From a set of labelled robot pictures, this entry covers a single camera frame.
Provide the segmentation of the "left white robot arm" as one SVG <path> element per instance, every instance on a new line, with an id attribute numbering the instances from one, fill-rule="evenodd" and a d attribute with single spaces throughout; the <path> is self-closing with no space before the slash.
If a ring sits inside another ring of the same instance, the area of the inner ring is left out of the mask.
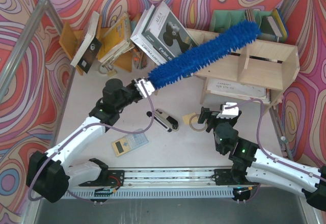
<path id="1" fill-rule="evenodd" d="M 149 98 L 154 91 L 153 84 L 145 78 L 134 79 L 127 86 L 116 78 L 108 80 L 102 97 L 72 134 L 46 152 L 36 151 L 31 155 L 26 178 L 29 200 L 36 201 L 32 191 L 54 203 L 77 185 L 87 182 L 98 186 L 108 184 L 108 166 L 102 161 L 92 158 L 77 166 L 71 166 L 71 163 L 88 144 L 108 130 L 118 131 L 114 124 L 126 106 Z"/>

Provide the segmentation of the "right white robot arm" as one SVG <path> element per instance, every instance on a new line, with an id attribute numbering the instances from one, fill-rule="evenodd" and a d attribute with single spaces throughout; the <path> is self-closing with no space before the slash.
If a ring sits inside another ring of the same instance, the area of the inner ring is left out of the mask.
<path id="1" fill-rule="evenodd" d="M 230 175 L 238 184 L 260 183 L 297 194 L 325 211 L 325 166 L 316 168 L 279 157 L 258 143 L 239 137 L 234 129 L 241 111 L 235 103 L 221 105 L 219 111 L 202 107 L 198 123 L 213 132 L 215 149 L 232 161 Z"/>

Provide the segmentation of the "blue microfiber duster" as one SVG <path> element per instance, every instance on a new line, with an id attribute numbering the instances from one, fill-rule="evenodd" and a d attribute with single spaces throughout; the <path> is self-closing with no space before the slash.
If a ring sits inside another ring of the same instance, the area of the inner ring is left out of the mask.
<path id="1" fill-rule="evenodd" d="M 180 56 L 159 65 L 148 73 L 147 80 L 158 90 L 194 74 L 253 43 L 260 35 L 260 29 L 254 22 L 244 20 L 197 47 Z"/>

